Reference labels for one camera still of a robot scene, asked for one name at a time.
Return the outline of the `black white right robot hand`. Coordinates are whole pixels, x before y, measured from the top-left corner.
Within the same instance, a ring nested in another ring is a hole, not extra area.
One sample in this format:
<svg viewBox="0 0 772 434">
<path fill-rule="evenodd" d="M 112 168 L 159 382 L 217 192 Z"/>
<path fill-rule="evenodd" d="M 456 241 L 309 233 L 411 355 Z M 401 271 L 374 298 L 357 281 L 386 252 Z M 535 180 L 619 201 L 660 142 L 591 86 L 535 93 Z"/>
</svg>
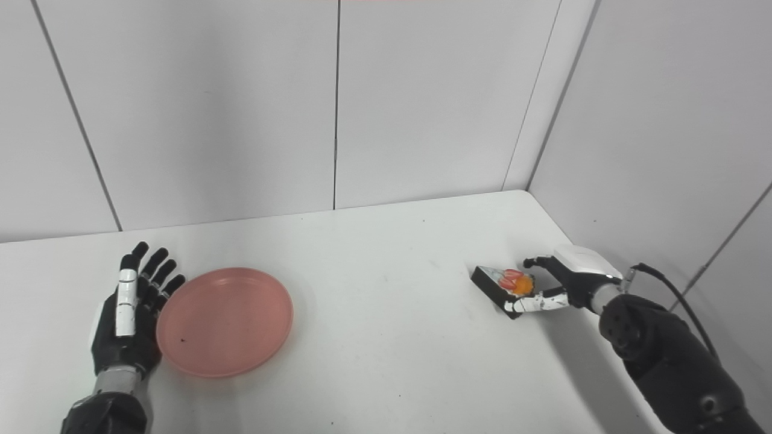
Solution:
<svg viewBox="0 0 772 434">
<path fill-rule="evenodd" d="M 523 266 L 546 270 L 558 286 L 506 300 L 504 312 L 510 318 L 566 307 L 600 316 L 610 300 L 621 294 L 621 273 L 594 250 L 578 245 L 559 245 L 551 255 L 524 259 Z"/>
</svg>

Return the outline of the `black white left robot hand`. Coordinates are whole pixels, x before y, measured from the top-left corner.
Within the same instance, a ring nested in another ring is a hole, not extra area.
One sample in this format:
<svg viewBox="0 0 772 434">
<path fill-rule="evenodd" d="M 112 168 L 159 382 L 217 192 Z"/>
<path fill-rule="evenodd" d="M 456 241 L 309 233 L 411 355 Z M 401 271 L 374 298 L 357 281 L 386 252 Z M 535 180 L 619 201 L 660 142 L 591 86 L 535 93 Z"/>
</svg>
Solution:
<svg viewBox="0 0 772 434">
<path fill-rule="evenodd" d="M 139 242 L 121 259 L 116 288 L 102 306 L 91 345 L 97 375 L 127 367 L 146 379 L 162 360 L 158 319 L 186 278 L 172 275 L 177 263 L 168 249 L 149 250 L 146 242 Z"/>
</svg>

